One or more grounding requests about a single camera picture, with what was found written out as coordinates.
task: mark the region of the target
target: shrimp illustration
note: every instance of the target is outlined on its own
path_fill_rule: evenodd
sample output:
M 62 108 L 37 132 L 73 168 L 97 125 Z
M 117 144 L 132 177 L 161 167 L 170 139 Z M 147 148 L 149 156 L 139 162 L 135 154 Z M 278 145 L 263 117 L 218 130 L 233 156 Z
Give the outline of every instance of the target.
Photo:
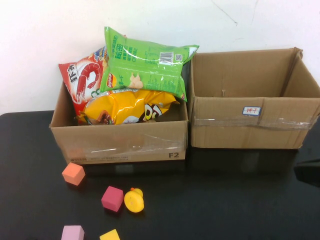
M 81 75 L 78 79 L 78 85 L 76 89 L 75 98 L 78 103 L 80 103 L 82 99 L 85 99 L 87 79 L 89 78 L 89 75 L 92 72 L 95 73 L 95 79 L 88 85 L 89 89 L 92 89 L 100 78 L 100 65 L 98 63 L 91 62 L 83 68 Z

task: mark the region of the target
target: empty cardboard box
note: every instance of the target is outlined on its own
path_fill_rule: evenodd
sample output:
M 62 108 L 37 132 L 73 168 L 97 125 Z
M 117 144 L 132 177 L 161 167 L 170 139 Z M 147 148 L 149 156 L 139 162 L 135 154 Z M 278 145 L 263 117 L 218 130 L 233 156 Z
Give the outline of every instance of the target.
M 184 160 L 188 137 L 185 102 L 172 104 L 157 122 L 77 125 L 62 84 L 50 128 L 67 163 L 102 164 Z
M 298 149 L 320 113 L 320 88 L 296 47 L 197 53 L 189 85 L 193 147 Z

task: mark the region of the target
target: red shrimp chip bag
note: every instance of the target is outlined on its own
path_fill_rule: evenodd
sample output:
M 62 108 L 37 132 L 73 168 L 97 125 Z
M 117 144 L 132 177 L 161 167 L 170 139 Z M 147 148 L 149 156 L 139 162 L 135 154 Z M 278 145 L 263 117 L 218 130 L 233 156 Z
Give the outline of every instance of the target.
M 101 78 L 107 65 L 106 47 L 78 62 L 59 64 L 63 82 L 71 95 L 77 116 L 90 99 L 99 95 Z

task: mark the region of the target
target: toy block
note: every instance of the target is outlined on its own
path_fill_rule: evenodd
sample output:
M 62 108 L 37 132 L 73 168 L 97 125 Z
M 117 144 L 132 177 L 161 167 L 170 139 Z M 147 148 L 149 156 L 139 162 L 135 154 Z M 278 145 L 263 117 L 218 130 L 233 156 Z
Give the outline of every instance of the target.
M 108 186 L 101 202 L 104 208 L 118 212 L 122 202 L 124 201 L 124 192 L 113 186 Z
M 85 232 L 81 226 L 64 226 L 61 240 L 84 240 Z
M 112 231 L 107 232 L 100 236 L 100 240 L 120 240 L 117 230 L 113 229 Z
M 67 183 L 78 186 L 85 177 L 85 170 L 82 166 L 70 162 L 63 170 L 62 176 Z

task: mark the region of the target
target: lay's chip bag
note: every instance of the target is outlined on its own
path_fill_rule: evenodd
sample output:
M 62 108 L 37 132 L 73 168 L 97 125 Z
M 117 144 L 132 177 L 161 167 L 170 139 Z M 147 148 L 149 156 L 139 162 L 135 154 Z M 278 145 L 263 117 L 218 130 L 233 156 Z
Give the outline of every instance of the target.
M 164 114 L 175 97 L 165 91 L 123 88 L 92 98 L 79 120 L 89 125 L 143 123 Z
M 187 101 L 181 71 L 198 45 L 175 47 L 130 39 L 111 27 L 104 28 L 104 37 L 109 61 L 101 92 L 122 88 L 165 91 Z

